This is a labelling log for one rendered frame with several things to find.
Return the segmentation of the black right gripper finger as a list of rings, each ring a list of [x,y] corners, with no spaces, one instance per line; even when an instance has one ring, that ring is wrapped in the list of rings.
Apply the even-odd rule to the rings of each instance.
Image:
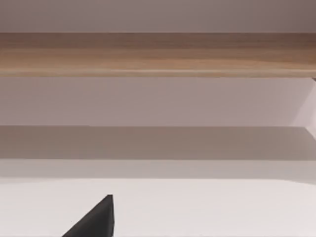
[[[113,195],[106,195],[62,237],[114,237]]]

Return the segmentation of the wooden shelf board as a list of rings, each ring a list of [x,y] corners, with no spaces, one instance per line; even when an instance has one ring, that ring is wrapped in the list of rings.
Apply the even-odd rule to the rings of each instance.
[[[316,78],[316,33],[0,33],[0,77]]]

